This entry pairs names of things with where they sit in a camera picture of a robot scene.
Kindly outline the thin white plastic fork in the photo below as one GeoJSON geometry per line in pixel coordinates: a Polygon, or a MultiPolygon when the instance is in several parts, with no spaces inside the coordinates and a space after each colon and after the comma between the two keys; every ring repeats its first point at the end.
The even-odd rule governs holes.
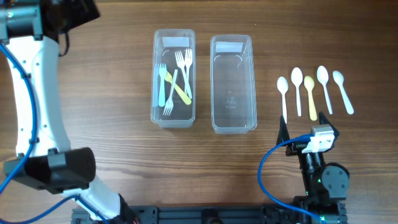
{"type": "Polygon", "coordinates": [[[178,70],[174,71],[174,74],[172,76],[172,85],[170,87],[170,93],[169,93],[169,97],[165,103],[165,107],[164,107],[164,113],[163,115],[165,116],[170,116],[173,107],[174,107],[174,102],[173,102],[173,93],[174,93],[174,89],[175,89],[175,84],[176,84],[176,80],[177,80],[177,75],[178,75],[178,70]]]}

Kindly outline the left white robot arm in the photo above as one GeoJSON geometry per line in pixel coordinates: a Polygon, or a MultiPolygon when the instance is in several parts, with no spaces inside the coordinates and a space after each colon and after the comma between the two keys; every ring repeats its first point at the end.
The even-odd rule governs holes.
{"type": "Polygon", "coordinates": [[[17,111],[16,159],[1,188],[16,181],[62,195],[93,222],[138,223],[123,197],[96,175],[93,151],[72,149],[60,107],[60,35],[99,18],[94,0],[1,2],[1,52],[12,73],[17,111]]]}

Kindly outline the wide white plastic fork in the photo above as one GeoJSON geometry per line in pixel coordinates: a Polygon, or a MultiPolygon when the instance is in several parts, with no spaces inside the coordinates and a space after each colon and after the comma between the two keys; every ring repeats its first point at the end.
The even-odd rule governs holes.
{"type": "Polygon", "coordinates": [[[167,66],[164,63],[160,64],[159,67],[159,76],[160,76],[160,88],[159,88],[159,106],[165,106],[165,77],[167,76],[167,66]]]}

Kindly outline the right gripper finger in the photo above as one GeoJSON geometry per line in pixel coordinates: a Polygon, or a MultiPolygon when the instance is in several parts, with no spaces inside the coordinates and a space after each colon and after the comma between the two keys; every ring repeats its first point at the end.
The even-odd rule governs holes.
{"type": "Polygon", "coordinates": [[[288,141],[290,139],[289,132],[287,129],[287,124],[285,122],[284,117],[280,116],[280,123],[279,123],[279,133],[277,136],[276,144],[280,144],[282,142],[288,141]]]}
{"type": "Polygon", "coordinates": [[[340,132],[329,122],[329,120],[326,118],[325,114],[322,111],[318,113],[318,116],[319,116],[319,123],[329,125],[332,128],[335,137],[338,137],[340,135],[340,132]]]}

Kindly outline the curved white plastic fork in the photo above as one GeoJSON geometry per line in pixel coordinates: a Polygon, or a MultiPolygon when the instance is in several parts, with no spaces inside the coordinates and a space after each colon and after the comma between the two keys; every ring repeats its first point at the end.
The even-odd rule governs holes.
{"type": "Polygon", "coordinates": [[[190,99],[192,99],[192,91],[189,84],[189,75],[190,75],[190,66],[193,63],[193,52],[192,49],[185,50],[185,67],[186,67],[186,82],[185,82],[185,90],[190,99]]]}

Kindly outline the yellow plastic fork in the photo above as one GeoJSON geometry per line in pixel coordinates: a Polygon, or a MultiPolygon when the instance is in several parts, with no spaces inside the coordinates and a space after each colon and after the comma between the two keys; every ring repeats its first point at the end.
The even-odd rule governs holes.
{"type": "MultiPolygon", "coordinates": [[[[165,80],[167,82],[169,82],[170,84],[172,84],[173,77],[169,72],[167,72],[165,80]]],[[[192,100],[189,98],[189,96],[177,84],[175,84],[174,88],[175,88],[175,91],[177,92],[177,94],[180,96],[181,100],[186,105],[190,105],[192,103],[192,100]]]]}

